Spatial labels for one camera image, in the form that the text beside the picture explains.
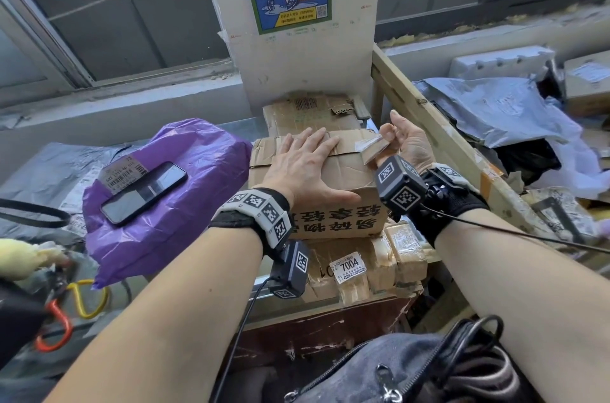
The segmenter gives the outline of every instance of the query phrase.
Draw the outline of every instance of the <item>red handle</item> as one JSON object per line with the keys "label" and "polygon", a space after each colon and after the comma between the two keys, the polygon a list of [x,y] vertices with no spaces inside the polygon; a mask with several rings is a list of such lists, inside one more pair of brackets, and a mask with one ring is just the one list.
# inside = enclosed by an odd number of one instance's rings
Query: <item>red handle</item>
{"label": "red handle", "polygon": [[72,331],[74,330],[70,319],[65,315],[62,309],[59,307],[57,299],[51,300],[46,304],[46,309],[49,310],[55,317],[56,321],[60,322],[65,329],[64,335],[59,339],[59,342],[53,345],[47,345],[42,338],[42,334],[36,337],[36,350],[42,353],[49,353],[59,350],[65,344],[68,343],[72,337]]}

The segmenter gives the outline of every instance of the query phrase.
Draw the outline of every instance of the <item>phone screen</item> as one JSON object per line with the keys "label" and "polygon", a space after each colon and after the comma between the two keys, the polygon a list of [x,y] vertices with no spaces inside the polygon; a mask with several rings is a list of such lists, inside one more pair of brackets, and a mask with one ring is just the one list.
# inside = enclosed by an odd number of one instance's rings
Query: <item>phone screen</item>
{"label": "phone screen", "polygon": [[153,205],[186,176],[183,169],[165,162],[108,199],[101,210],[111,223],[126,223]]}

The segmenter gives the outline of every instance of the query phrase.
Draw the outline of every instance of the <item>hand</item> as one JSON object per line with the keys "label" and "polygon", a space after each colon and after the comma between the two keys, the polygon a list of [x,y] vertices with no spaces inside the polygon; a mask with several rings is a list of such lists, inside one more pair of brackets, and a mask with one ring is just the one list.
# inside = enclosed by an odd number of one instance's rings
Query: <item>hand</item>
{"label": "hand", "polygon": [[390,119],[392,123],[386,123],[379,129],[390,145],[377,157],[377,166],[389,156],[400,154],[421,175],[436,162],[426,133],[394,109],[390,112]]}
{"label": "hand", "polygon": [[265,179],[255,187],[275,189],[282,193],[291,208],[360,202],[360,196],[355,192],[331,189],[322,181],[322,164],[339,143],[338,137],[322,141],[325,134],[325,128],[314,134],[311,128],[295,137],[288,134],[273,158]]}

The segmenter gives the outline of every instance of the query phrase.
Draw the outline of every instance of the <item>forearm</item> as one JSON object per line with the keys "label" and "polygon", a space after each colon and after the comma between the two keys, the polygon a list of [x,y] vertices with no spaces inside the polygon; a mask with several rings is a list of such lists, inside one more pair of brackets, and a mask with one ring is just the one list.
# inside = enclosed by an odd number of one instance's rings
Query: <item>forearm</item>
{"label": "forearm", "polygon": [[48,400],[207,401],[261,259],[252,229],[207,230],[87,347]]}
{"label": "forearm", "polygon": [[[482,209],[461,218],[515,229]],[[607,398],[606,279],[541,242],[466,223],[449,224],[435,246],[477,314],[503,318],[503,345],[547,402]]]}

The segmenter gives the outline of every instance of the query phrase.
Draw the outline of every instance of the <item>yellow banner on poster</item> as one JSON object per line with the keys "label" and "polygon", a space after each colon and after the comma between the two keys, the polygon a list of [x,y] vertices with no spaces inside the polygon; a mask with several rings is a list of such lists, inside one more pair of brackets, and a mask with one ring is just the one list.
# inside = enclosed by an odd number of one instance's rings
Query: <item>yellow banner on poster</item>
{"label": "yellow banner on poster", "polygon": [[278,16],[278,21],[275,22],[276,27],[298,24],[316,19],[315,6],[309,8],[296,9],[294,11],[284,11]]}

